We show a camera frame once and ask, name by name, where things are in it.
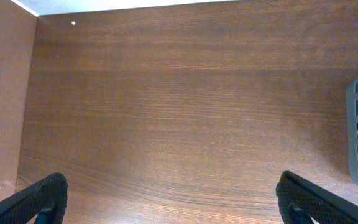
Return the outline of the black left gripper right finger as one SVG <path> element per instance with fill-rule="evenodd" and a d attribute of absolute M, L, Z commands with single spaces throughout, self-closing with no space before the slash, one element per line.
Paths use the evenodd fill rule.
<path fill-rule="evenodd" d="M 358 206 L 290 171 L 276 186 L 284 223 L 358 223 Z"/>

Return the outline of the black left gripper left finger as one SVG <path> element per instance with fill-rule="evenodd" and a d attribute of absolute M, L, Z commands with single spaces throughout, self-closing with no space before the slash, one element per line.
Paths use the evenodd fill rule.
<path fill-rule="evenodd" d="M 0 223 L 61 224 L 68 200 L 68 184 L 61 173 L 46 178 L 22 189 L 0 201 Z"/>

